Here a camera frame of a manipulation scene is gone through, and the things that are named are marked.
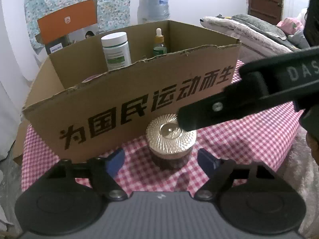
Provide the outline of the white curtain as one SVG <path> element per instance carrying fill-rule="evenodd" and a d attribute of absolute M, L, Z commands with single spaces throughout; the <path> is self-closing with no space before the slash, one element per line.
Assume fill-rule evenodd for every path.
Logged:
<path fill-rule="evenodd" d="M 39 70 L 22 0 L 1 0 L 1 159 L 16 140 L 21 112 Z"/>

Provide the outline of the pink checkered tablecloth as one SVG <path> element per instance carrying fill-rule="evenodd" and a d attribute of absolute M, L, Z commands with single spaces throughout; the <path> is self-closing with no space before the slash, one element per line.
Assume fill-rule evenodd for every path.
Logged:
<path fill-rule="evenodd" d="M 231 83 L 239 80 L 241 66 L 242 63 L 237 61 Z M 199 129 L 189 161 L 180 170 L 161 170 L 155 165 L 145 137 L 146 131 L 99 156 L 106 157 L 118 148 L 124 149 L 124 165 L 115 180 L 127 193 L 173 190 L 195 193 L 208 179 L 197 163 L 199 149 L 206 149 L 217 158 L 232 159 L 238 164 L 262 161 L 277 170 L 296 136 L 299 117 L 300 113 L 295 112 L 293 103 L 286 103 L 239 120 Z M 23 190 L 60 159 L 29 123 L 22 162 Z"/>

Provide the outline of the orange product box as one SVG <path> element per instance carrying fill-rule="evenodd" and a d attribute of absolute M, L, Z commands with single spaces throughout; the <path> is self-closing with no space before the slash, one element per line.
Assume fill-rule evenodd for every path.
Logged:
<path fill-rule="evenodd" d="M 54 53 L 98 32 L 97 0 L 86 0 L 64 7 L 37 20 L 36 41 Z"/>

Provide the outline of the white capped plastic bottle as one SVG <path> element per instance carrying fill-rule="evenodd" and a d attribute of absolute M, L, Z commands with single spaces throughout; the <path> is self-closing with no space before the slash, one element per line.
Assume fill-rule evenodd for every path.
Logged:
<path fill-rule="evenodd" d="M 131 65 L 130 49 L 126 32 L 114 32 L 105 35 L 100 41 L 108 71 Z"/>

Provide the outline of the brown cardboard box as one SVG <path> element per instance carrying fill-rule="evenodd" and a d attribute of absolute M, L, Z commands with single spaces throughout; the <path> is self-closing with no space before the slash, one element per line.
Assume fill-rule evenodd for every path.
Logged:
<path fill-rule="evenodd" d="M 161 28 L 167 54 L 154 56 Z M 62 159 L 84 162 L 144 134 L 151 120 L 221 92 L 231 83 L 241 43 L 190 24 L 126 27 L 132 64 L 108 71 L 100 36 L 48 56 L 23 115 Z"/>

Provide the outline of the glass dropper bottle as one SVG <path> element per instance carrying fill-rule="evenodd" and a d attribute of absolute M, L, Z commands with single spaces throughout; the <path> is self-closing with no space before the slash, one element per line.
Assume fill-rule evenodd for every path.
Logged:
<path fill-rule="evenodd" d="M 165 55 L 167 54 L 167 47 L 164 44 L 164 36 L 162 34 L 162 29 L 156 29 L 156 36 L 154 39 L 154 47 L 153 47 L 154 56 Z"/>

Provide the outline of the water dispenser bottle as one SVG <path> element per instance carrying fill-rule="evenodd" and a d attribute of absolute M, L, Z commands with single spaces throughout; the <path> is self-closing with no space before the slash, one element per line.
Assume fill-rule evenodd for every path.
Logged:
<path fill-rule="evenodd" d="M 137 22 L 166 21 L 170 18 L 169 0 L 139 0 Z"/>

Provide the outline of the grey folded blankets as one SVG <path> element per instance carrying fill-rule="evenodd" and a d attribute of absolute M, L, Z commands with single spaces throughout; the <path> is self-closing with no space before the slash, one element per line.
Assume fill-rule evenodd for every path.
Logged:
<path fill-rule="evenodd" d="M 239 39 L 242 43 L 239 60 L 244 63 L 310 47 L 303 27 L 297 22 L 293 23 L 296 27 L 294 34 L 285 33 L 276 25 L 247 14 L 205 16 L 200 23 L 207 29 Z"/>

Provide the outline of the gold lidded glass jar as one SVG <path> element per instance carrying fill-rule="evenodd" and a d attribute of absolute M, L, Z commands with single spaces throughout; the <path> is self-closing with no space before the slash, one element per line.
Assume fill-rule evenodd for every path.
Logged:
<path fill-rule="evenodd" d="M 164 114 L 152 120 L 146 128 L 146 140 L 152 160 L 162 170 L 181 169 L 190 158 L 197 131 L 185 131 L 176 114 Z"/>

